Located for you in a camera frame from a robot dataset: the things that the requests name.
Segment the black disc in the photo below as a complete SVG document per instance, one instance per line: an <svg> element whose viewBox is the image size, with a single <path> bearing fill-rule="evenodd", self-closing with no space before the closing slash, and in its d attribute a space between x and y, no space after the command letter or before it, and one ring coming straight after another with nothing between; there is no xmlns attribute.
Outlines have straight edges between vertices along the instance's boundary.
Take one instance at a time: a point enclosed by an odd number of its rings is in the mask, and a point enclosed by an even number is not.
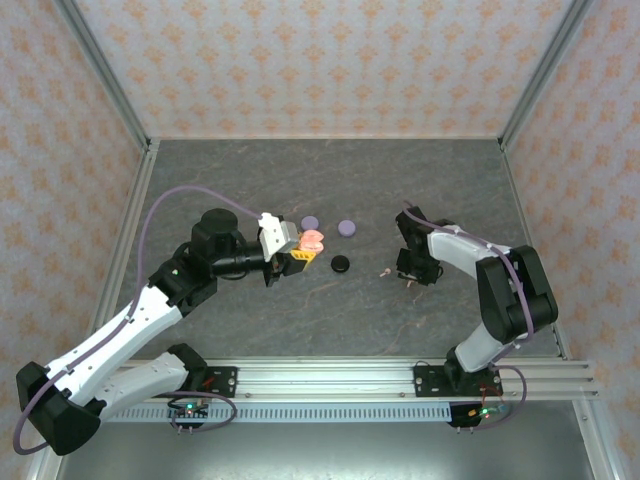
<svg viewBox="0 0 640 480"><path fill-rule="evenodd" d="M349 263L349 259L344 255L336 255L331 260L331 268L333 269L334 272L337 272L337 273L346 272L347 270L349 270L350 265L351 264Z"/></svg>

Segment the pink object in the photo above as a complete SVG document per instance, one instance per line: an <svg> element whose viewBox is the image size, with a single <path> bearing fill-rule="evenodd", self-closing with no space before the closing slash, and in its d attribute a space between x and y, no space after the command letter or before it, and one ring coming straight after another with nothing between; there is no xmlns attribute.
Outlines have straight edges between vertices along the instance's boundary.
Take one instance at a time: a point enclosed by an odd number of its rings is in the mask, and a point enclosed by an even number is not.
<svg viewBox="0 0 640 480"><path fill-rule="evenodd" d="M300 245L298 248L305 252L320 253L324 250L324 245L322 245L323 239L324 235L317 230L307 230L300 237Z"/></svg>

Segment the orange patterned wall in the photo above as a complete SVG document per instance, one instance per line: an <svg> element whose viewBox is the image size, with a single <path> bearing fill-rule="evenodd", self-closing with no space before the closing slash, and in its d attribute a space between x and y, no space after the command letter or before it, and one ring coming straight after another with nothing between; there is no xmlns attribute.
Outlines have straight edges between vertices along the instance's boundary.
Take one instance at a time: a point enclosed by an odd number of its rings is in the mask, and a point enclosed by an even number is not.
<svg viewBox="0 0 640 480"><path fill-rule="evenodd" d="M502 132L570 0L81 0L159 137Z"/></svg>
<svg viewBox="0 0 640 480"><path fill-rule="evenodd" d="M0 476L13 479L15 374L86 335L139 152L51 0L2 2L0 25Z"/></svg>
<svg viewBox="0 0 640 480"><path fill-rule="evenodd" d="M571 350L597 362L636 475L639 138L640 3L596 1L509 157Z"/></svg>

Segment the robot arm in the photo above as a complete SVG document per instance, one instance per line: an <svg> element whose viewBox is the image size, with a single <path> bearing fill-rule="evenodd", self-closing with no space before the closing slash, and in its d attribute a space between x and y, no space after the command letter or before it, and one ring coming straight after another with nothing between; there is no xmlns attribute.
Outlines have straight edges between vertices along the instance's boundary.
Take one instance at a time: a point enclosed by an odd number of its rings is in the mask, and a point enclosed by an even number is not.
<svg viewBox="0 0 640 480"><path fill-rule="evenodd" d="M436 283L443 272L440 266L443 261L478 282L482 324L449 352L445 363L454 391L460 392L472 374L486 370L494 360L513 348L516 341L527 337L524 306L494 250L468 238L459 226L448 220L428 222L418 207L407 211L411 216L441 228L430 228L404 212L396 217L408 247L398 255L398 276L422 285ZM517 248L491 246L505 254L516 271L534 332L555 322L558 307L536 251L527 245Z"/></svg>
<svg viewBox="0 0 640 480"><path fill-rule="evenodd" d="M218 278L239 279L261 271L269 287L281 275L303 271L314 258L311 252L296 250L297 229L282 218L263 213L256 241L247 242L237 227L237 217L228 210L206 212L194 225L191 241L150 277L131 320L36 403L29 420L58 455L79 448L102 420L123 409L162 393L201 387L207 364L184 344L145 365L115 372L149 340L214 295ZM23 367L16 376L22 410L47 381L119 328L129 307L46 367L35 362Z"/></svg>

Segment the purple disc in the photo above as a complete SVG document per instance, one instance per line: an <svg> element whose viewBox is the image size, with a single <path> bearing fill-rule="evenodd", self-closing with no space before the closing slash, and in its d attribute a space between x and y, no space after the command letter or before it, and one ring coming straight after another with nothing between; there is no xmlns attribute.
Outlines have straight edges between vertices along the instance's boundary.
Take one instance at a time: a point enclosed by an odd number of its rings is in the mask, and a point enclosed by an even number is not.
<svg viewBox="0 0 640 480"><path fill-rule="evenodd" d="M304 217L302 219L302 221L300 222L300 226L305 232L307 230L317 230L320 226L320 222L316 217L309 215L308 217Z"/></svg>
<svg viewBox="0 0 640 480"><path fill-rule="evenodd" d="M338 224L338 232L343 237L353 237L356 234L356 224L351 220L343 220Z"/></svg>

